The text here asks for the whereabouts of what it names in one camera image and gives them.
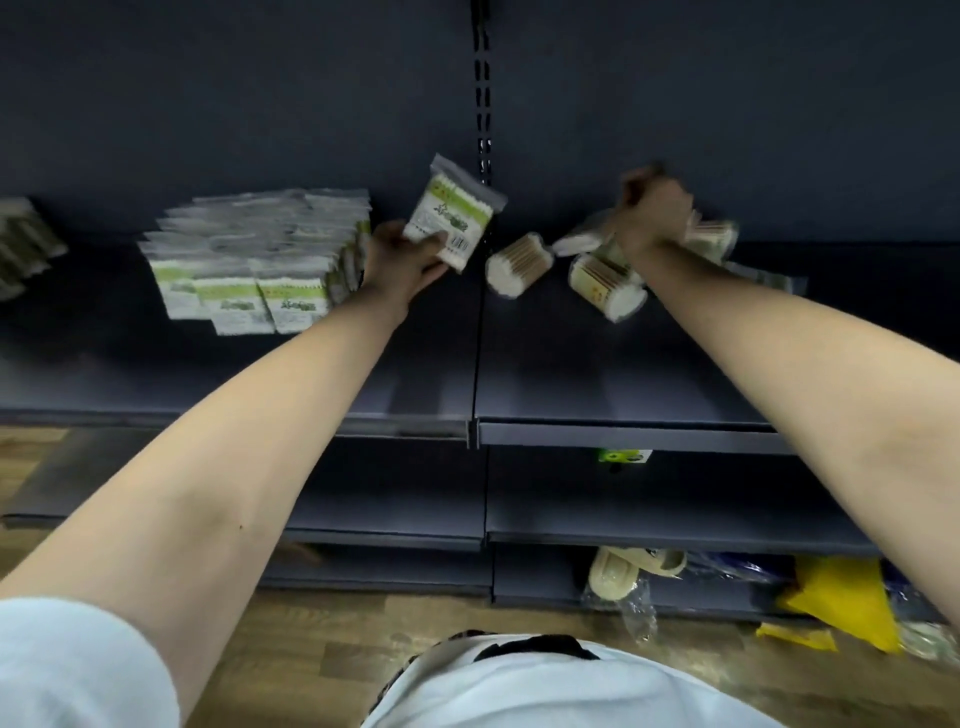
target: plastic packaging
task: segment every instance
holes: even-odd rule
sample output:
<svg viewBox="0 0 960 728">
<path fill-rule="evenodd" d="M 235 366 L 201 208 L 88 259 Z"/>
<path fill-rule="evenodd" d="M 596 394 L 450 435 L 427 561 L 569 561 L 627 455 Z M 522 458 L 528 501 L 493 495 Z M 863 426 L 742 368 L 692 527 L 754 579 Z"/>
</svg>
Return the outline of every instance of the plastic packaging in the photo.
<svg viewBox="0 0 960 728">
<path fill-rule="evenodd" d="M 36 248 L 43 257 L 64 255 L 67 247 L 37 214 L 26 197 L 8 197 L 0 200 L 0 218 L 7 220 L 11 235 L 21 237 Z"/>
<path fill-rule="evenodd" d="M 553 267 L 543 238 L 528 232 L 516 243 L 487 259 L 487 284 L 499 295 L 515 299 Z"/>
<path fill-rule="evenodd" d="M 277 255 L 252 263 L 256 284 L 277 333 L 299 333 L 330 311 L 326 272 L 336 259 L 324 255 Z"/>
<path fill-rule="evenodd" d="M 10 221 L 0 219 L 0 258 L 22 278 L 30 278 L 50 268 L 46 257 L 27 239 L 12 231 Z"/>
<path fill-rule="evenodd" d="M 210 318 L 194 286 L 194 268 L 199 260 L 199 240 L 143 240 L 138 243 L 156 280 L 156 287 L 172 321 L 205 321 Z"/>
<path fill-rule="evenodd" d="M 597 549 L 581 603 L 588 609 L 618 611 L 638 643 L 657 635 L 657 610 L 650 596 L 650 579 L 605 546 Z"/>
<path fill-rule="evenodd" d="M 553 255 L 570 257 L 571 255 L 582 255 L 595 251 L 611 238 L 604 232 L 604 227 L 610 220 L 611 215 L 613 215 L 612 207 L 588 216 L 580 225 L 550 246 Z"/>
<path fill-rule="evenodd" d="M 195 198 L 141 249 L 170 318 L 209 318 L 223 335 L 272 332 L 276 319 L 296 333 L 359 287 L 370 209 L 364 189 Z"/>
<path fill-rule="evenodd" d="M 647 292 L 641 285 L 593 255 L 577 257 L 570 266 L 567 280 L 570 288 L 615 324 L 632 316 L 647 300 Z"/>
<path fill-rule="evenodd" d="M 711 263 L 723 265 L 740 235 L 740 228 L 732 220 L 698 223 L 686 233 L 684 247 Z"/>
<path fill-rule="evenodd" d="M 735 276 L 752 280 L 754 283 L 765 285 L 767 288 L 776 288 L 779 291 L 784 291 L 794 296 L 803 296 L 806 294 L 808 281 L 806 278 L 791 278 L 790 276 L 783 276 L 779 273 L 761 271 L 758 268 L 750 268 L 746 265 L 732 262 L 725 263 L 724 268 Z"/>
<path fill-rule="evenodd" d="M 795 579 L 793 556 L 776 554 L 688 551 L 687 570 L 698 578 L 724 578 L 755 584 L 791 584 Z"/>
<path fill-rule="evenodd" d="M 921 660 L 960 667 L 957 636 L 948 624 L 928 621 L 902 621 L 897 624 L 900 648 Z"/>
<path fill-rule="evenodd" d="M 245 258 L 219 256 L 199 262 L 194 287 L 221 336 L 276 331 Z"/>
<path fill-rule="evenodd" d="M 493 216 L 507 205 L 507 198 L 441 155 L 433 157 L 430 173 L 430 182 L 403 234 L 420 242 L 434 232 L 446 231 L 446 247 L 438 258 L 461 273 Z"/>
</svg>

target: cotton swab pack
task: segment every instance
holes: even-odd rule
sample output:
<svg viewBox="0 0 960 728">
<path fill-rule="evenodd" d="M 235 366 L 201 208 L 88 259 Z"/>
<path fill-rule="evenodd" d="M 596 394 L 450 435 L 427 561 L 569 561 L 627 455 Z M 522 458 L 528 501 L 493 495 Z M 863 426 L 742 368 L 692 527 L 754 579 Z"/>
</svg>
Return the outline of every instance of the cotton swab pack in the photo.
<svg viewBox="0 0 960 728">
<path fill-rule="evenodd" d="M 415 243 L 434 232 L 447 233 L 437 257 L 462 273 L 495 213 L 507 198 L 485 186 L 449 159 L 436 155 L 432 175 L 403 235 Z"/>
</svg>

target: metal shelf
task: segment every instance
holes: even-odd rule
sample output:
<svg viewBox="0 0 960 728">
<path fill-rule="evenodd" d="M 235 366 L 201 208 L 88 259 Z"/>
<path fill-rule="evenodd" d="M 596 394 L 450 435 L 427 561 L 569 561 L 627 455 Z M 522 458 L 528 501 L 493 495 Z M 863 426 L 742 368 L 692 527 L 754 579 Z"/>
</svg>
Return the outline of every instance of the metal shelf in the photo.
<svg viewBox="0 0 960 728">
<path fill-rule="evenodd" d="M 317 555 L 317 561 L 275 556 L 260 586 L 490 596 L 487 551 L 321 546 Z"/>
<path fill-rule="evenodd" d="M 490 448 L 492 541 L 877 556 L 797 457 Z"/>
<path fill-rule="evenodd" d="M 960 358 L 960 246 L 744 244 L 809 277 L 809 298 Z M 618 325 L 570 291 L 565 261 L 516 301 L 487 292 L 474 414 L 483 445 L 788 454 L 656 299 Z"/>
<path fill-rule="evenodd" d="M 576 546 L 497 544 L 493 553 L 493 605 L 582 609 L 595 549 Z M 765 584 L 709 578 L 650 577 L 650 598 L 659 615 L 739 621 L 815 621 L 776 605 L 780 589 Z M 946 620 L 925 599 L 893 603 L 897 619 Z"/>
<path fill-rule="evenodd" d="M 340 433 L 466 441 L 479 311 L 477 279 L 448 276 L 424 291 Z M 0 420 L 168 425 L 288 338 L 169 321 L 136 249 L 76 250 L 0 308 Z"/>
<path fill-rule="evenodd" d="M 63 521 L 155 436 L 125 427 L 71 431 L 7 504 L 4 524 Z M 461 443 L 336 439 L 307 480 L 284 536 L 479 551 L 484 488 L 483 453 Z"/>
</svg>

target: wooden floor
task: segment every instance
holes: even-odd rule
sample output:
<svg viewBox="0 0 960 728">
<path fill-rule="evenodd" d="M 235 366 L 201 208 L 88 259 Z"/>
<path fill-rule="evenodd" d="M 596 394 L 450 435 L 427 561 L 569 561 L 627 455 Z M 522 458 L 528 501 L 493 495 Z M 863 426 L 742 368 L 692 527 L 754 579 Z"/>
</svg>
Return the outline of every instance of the wooden floor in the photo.
<svg viewBox="0 0 960 728">
<path fill-rule="evenodd" d="M 0 501 L 61 436 L 0 427 Z M 0 531 L 0 573 L 43 536 Z M 839 641 L 839 654 L 824 653 L 758 639 L 752 625 L 662 619 L 659 638 L 637 646 L 618 618 L 603 615 L 501 610 L 437 596 L 277 591 L 253 598 L 189 725 L 357 725 L 410 656 L 470 628 L 569 633 L 628 649 L 797 728 L 960 728 L 960 672 L 888 657 L 852 639 Z"/>
</svg>

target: forearm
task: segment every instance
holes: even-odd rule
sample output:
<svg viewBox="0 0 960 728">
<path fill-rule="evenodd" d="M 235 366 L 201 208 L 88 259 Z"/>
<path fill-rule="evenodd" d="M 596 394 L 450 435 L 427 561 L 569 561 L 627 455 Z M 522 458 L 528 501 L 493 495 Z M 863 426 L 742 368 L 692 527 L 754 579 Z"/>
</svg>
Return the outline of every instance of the forearm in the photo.
<svg viewBox="0 0 960 728">
<path fill-rule="evenodd" d="M 127 619 L 188 715 L 303 482 L 396 326 L 375 292 L 251 365 L 164 430 L 2 584 Z"/>
<path fill-rule="evenodd" d="M 884 552 L 960 619 L 960 367 L 674 245 L 632 264 Z"/>
</svg>

